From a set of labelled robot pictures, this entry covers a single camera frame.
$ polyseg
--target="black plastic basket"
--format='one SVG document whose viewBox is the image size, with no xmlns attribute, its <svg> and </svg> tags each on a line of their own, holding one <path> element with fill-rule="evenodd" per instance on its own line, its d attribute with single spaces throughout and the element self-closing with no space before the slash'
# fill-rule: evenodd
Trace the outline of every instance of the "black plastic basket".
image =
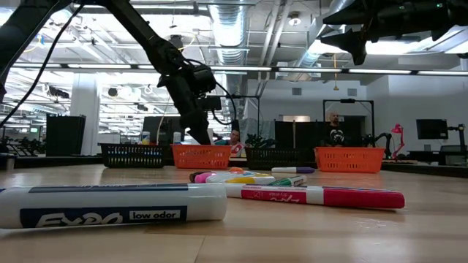
<svg viewBox="0 0 468 263">
<path fill-rule="evenodd" d="M 271 170 L 274 167 L 310 167 L 314 152 L 308 149 L 246 148 L 249 169 Z"/>
<path fill-rule="evenodd" d="M 109 168 L 162 168 L 166 147 L 101 143 L 102 160 Z"/>
</svg>

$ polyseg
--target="chair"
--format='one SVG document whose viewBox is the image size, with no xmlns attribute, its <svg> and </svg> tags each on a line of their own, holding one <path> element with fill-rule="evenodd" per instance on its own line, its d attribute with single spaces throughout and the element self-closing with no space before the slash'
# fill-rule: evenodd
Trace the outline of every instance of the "chair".
<svg viewBox="0 0 468 263">
<path fill-rule="evenodd" d="M 461 146 L 460 145 L 442 145 L 440 146 L 440 152 L 461 152 Z M 451 155 L 446 155 L 445 156 L 445 164 L 446 165 L 464 165 L 466 164 L 467 160 L 465 159 L 465 156 L 451 156 Z"/>
</svg>

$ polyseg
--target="orange plastic basket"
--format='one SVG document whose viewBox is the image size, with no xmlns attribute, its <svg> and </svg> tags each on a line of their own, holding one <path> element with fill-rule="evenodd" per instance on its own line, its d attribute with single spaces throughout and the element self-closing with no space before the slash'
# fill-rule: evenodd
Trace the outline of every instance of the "orange plastic basket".
<svg viewBox="0 0 468 263">
<path fill-rule="evenodd" d="M 317 147 L 322 172 L 379 172 L 384 148 Z"/>
<path fill-rule="evenodd" d="M 231 155 L 230 146 L 173 145 L 177 168 L 226 169 Z"/>
</svg>

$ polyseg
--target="person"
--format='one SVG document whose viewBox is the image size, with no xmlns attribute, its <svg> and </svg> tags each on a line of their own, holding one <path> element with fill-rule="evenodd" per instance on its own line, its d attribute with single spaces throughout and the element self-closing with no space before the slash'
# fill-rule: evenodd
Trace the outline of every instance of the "person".
<svg viewBox="0 0 468 263">
<path fill-rule="evenodd" d="M 214 143 L 215 145 L 231 145 L 231 156 L 240 157 L 244 145 L 241 143 L 241 133 L 233 129 L 229 140 L 220 140 Z"/>
<path fill-rule="evenodd" d="M 344 146 L 344 130 L 339 123 L 339 114 L 331 112 L 328 116 L 329 123 L 325 127 L 324 143 L 326 146 Z"/>
</svg>

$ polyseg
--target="wooden table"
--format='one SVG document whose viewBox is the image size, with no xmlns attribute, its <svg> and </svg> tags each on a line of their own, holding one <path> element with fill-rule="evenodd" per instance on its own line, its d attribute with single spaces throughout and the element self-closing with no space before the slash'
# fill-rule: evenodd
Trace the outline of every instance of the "wooden table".
<svg viewBox="0 0 468 263">
<path fill-rule="evenodd" d="M 17 169 L 0 186 L 188 182 L 190 170 Z M 223 221 L 0 230 L 1 262 L 468 262 L 468 181 L 316 173 L 311 185 L 402 191 L 399 211 L 229 199 Z"/>
</svg>

